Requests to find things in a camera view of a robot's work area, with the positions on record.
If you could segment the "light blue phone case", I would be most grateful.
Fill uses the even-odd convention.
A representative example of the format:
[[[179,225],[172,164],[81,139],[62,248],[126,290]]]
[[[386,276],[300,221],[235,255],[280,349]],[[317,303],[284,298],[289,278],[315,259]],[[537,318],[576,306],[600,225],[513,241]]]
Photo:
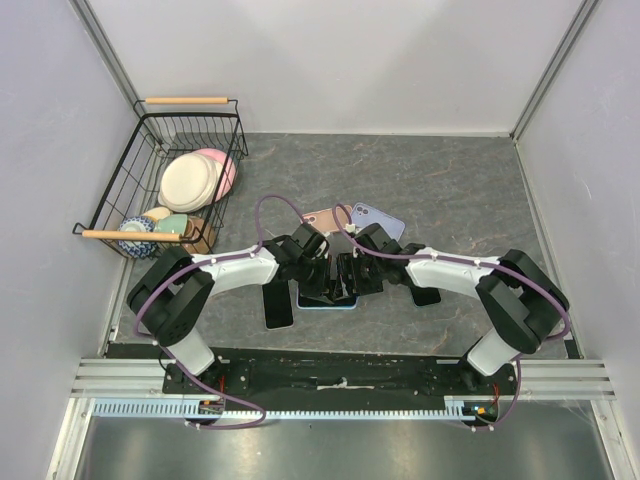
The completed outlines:
[[[333,298],[326,295],[320,297],[304,296],[300,290],[296,291],[296,306],[301,310],[353,310],[358,303],[357,296],[343,296]]]

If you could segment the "blue phone black screen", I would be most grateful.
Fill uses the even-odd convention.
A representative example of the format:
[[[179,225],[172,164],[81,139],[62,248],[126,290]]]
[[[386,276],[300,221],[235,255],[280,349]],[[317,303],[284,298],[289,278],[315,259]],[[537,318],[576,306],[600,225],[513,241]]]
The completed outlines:
[[[304,296],[297,297],[297,306],[300,309],[353,309],[357,306],[356,297],[346,297],[335,301],[327,298],[308,298]]]

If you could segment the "purple phone case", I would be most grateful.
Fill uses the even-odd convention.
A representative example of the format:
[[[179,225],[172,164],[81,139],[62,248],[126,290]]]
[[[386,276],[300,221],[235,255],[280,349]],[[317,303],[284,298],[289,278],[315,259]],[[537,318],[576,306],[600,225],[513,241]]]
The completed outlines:
[[[351,212],[352,223],[359,229],[379,224],[386,233],[399,241],[405,230],[405,223],[375,207],[357,202]]]

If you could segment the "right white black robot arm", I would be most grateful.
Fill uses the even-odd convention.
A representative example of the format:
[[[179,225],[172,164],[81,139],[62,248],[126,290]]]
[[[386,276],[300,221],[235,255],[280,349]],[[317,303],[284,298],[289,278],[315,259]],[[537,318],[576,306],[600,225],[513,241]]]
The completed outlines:
[[[536,353],[546,340],[570,329],[568,299],[520,250],[472,257],[418,246],[410,253],[378,224],[343,235],[363,257],[378,260],[382,271],[394,271],[411,287],[446,290],[481,302],[492,328],[465,353],[457,371],[460,386],[469,393],[483,392],[504,364]]]

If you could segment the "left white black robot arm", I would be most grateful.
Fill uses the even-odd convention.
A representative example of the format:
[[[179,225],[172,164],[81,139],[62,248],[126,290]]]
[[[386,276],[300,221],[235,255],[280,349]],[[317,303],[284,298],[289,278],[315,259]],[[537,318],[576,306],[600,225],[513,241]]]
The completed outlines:
[[[209,298],[245,286],[296,281],[314,293],[328,270],[326,236],[308,223],[243,250],[189,254],[171,247],[132,288],[127,305],[158,345],[185,370],[185,382],[208,393],[219,382],[215,355],[196,323]]]

